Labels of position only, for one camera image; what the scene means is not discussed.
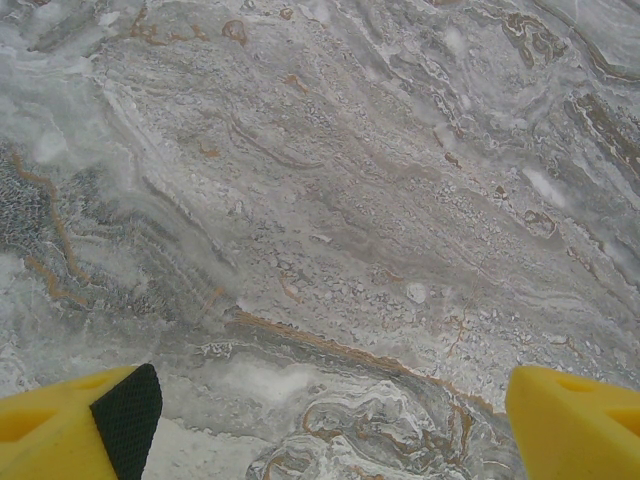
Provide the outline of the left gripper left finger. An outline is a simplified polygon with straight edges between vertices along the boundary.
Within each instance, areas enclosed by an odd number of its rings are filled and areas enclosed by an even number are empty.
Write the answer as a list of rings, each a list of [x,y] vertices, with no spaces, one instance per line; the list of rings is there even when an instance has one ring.
[[[0,398],[0,480],[141,480],[162,407],[149,363]]]

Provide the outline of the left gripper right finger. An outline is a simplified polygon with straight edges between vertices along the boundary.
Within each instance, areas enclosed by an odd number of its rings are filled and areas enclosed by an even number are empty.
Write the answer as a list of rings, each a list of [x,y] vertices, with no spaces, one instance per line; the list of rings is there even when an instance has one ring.
[[[640,392],[518,366],[505,406],[528,480],[640,480]]]

